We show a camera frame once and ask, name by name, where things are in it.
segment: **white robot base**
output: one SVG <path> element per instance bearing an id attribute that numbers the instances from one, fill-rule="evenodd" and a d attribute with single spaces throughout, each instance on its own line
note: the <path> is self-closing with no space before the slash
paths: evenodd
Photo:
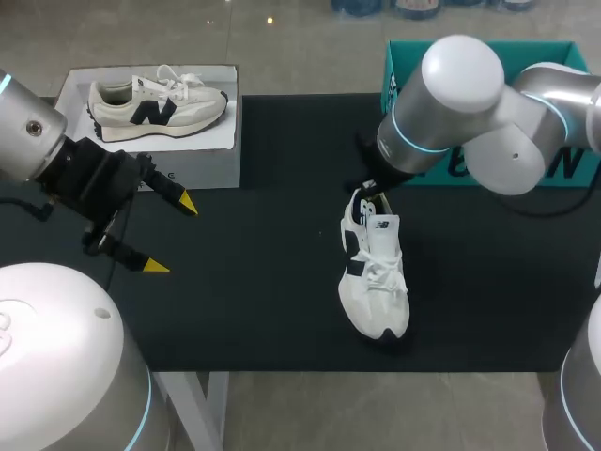
<path id="1" fill-rule="evenodd" d="M 165 451 L 165 402 L 108 294 L 58 265 L 0 269 L 0 449 Z"/>

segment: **black cable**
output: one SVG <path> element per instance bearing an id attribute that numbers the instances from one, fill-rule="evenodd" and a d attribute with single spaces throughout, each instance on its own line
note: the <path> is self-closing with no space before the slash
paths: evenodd
<path id="1" fill-rule="evenodd" d="M 533 218 L 533 219 L 559 218 L 561 216 L 566 216 L 570 213 L 573 213 L 574 211 L 578 210 L 581 207 L 584 207 L 584 205 L 586 205 L 586 203 L 589 200 L 591 200 L 591 197 L 593 197 L 594 190 L 597 186 L 597 183 L 598 183 L 600 177 L 601 177 L 601 162 L 599 162 L 597 164 L 597 168 L 594 171 L 594 175 L 593 175 L 593 179 L 591 180 L 591 184 L 589 185 L 588 189 L 586 190 L 586 193 L 584 194 L 584 196 L 579 201 L 574 203 L 573 205 L 570 205 L 569 207 L 566 207 L 566 208 L 560 209 L 560 210 L 555 210 L 555 211 L 538 212 L 538 211 L 527 211 L 527 210 L 517 209 L 517 208 L 512 207 L 511 205 L 507 204 L 506 202 L 503 202 L 501 200 L 501 198 L 498 197 L 497 195 L 493 195 L 493 197 L 503 207 L 505 207 L 506 209 L 508 209 L 509 211 L 511 211 L 515 214 L 519 214 L 520 216 L 525 216 L 527 218 Z"/>
<path id="2" fill-rule="evenodd" d="M 26 212 L 34 216 L 37 220 L 42 222 L 47 221 L 54 211 L 54 206 L 51 203 L 44 204 L 44 206 L 40 208 L 16 197 L 0 197 L 0 205 L 16 205 L 17 207 L 21 207 Z"/>

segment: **gray tile floor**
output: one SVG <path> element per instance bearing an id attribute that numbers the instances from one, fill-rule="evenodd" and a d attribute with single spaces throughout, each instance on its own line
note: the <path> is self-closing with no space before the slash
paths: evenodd
<path id="1" fill-rule="evenodd" d="M 72 67 L 165 62 L 240 64 L 244 94 L 379 91 L 387 39 L 450 33 L 575 40 L 601 71 L 597 0 L 423 23 L 340 18 L 328 0 L 0 0 L 0 66 L 39 95 Z M 543 449 L 535 374 L 239 373 L 230 390 L 228 451 Z"/>

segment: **table leg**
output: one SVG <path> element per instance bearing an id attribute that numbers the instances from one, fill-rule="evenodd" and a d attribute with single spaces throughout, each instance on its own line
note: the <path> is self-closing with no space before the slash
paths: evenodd
<path id="1" fill-rule="evenodd" d="M 223 428 L 220 433 L 215 427 L 213 413 L 205 399 L 196 373 L 167 372 L 159 373 L 159 377 L 171 397 L 193 449 L 195 451 L 223 451 L 221 438 Z"/>
<path id="2" fill-rule="evenodd" d="M 227 407 L 227 388 L 229 373 L 214 371 L 208 375 L 207 402 L 215 420 L 217 433 L 223 442 L 225 432 L 225 409 Z"/>

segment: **sneaker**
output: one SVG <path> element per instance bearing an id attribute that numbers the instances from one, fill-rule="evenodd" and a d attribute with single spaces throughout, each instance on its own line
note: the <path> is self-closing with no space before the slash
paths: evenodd
<path id="1" fill-rule="evenodd" d="M 409 321 L 399 223 L 384 194 L 363 198 L 360 190 L 340 222 L 347 252 L 340 301 L 359 332 L 382 342 L 403 336 Z"/>
<path id="2" fill-rule="evenodd" d="M 161 79 L 168 70 L 168 78 Z M 149 134 L 182 138 L 199 133 L 225 111 L 227 95 L 207 87 L 197 75 L 177 76 L 159 66 L 157 80 L 133 75 L 122 85 L 92 84 L 87 104 L 96 135 L 105 143 Z"/>

